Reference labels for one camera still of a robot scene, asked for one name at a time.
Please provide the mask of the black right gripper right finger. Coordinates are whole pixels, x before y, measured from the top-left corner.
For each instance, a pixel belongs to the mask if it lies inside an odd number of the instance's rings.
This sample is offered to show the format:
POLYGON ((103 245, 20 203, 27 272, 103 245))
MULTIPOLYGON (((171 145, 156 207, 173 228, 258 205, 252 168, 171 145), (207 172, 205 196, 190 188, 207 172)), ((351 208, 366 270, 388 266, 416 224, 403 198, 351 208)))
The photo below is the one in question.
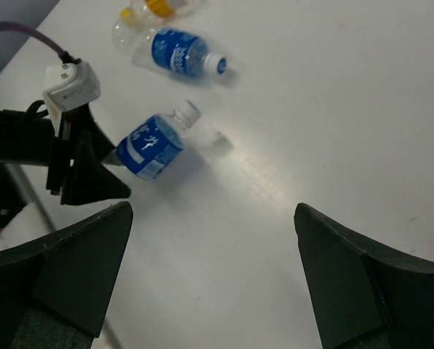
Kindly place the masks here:
POLYGON ((323 348, 434 348, 434 262, 307 204, 294 226, 323 348))

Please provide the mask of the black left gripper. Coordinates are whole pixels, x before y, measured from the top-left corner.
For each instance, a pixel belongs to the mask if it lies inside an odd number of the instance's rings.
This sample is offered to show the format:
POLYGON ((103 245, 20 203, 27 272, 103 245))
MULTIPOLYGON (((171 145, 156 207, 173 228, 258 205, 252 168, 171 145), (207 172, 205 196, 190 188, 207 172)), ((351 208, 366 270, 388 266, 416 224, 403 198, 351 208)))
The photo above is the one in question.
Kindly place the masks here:
POLYGON ((61 194, 60 203, 69 206, 129 198, 130 188, 103 165, 115 147, 88 104, 62 113, 50 147, 46 189, 61 194))

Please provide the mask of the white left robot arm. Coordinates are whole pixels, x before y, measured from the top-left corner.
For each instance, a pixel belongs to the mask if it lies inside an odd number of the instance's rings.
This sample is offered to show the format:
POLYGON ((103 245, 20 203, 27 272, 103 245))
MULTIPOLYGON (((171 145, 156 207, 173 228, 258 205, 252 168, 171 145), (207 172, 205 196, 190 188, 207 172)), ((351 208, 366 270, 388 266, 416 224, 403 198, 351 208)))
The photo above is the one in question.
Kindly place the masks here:
POLYGON ((24 111, 0 110, 0 233, 25 206, 38 201, 22 165, 47 168, 45 188, 62 205, 130 197, 130 188, 107 169, 114 145, 89 106, 64 112, 62 129, 67 135, 56 137, 43 100, 24 111))

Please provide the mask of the blue label bottle horizontal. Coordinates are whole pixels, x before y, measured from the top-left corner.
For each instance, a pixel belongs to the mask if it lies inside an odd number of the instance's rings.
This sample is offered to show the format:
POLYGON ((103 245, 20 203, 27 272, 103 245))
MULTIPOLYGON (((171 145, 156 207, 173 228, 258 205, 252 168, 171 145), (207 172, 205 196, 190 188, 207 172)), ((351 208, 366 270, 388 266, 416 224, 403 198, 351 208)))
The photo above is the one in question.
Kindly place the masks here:
POLYGON ((133 65, 151 71, 202 79, 220 77, 228 69, 228 57, 207 40, 173 27, 141 28, 117 20, 112 43, 133 65))

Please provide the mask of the blue label bottle white cap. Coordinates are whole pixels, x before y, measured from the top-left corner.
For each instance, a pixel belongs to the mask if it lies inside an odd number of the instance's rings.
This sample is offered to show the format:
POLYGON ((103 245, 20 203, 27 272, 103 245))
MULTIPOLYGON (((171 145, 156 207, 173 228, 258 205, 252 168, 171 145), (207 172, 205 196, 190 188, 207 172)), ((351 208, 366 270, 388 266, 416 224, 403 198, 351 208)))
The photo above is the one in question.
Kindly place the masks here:
POLYGON ((184 136, 200 118, 200 110, 189 100, 171 113, 156 113, 128 134, 103 162, 152 180, 183 151, 184 136))

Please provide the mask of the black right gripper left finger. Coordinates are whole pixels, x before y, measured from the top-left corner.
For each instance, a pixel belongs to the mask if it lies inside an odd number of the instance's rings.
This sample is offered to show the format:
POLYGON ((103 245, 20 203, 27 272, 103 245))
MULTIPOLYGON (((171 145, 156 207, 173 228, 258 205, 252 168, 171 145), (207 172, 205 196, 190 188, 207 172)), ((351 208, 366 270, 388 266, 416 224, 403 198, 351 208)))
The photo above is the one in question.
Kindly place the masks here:
POLYGON ((0 348, 90 348, 100 336, 133 222, 118 202, 0 252, 0 348))

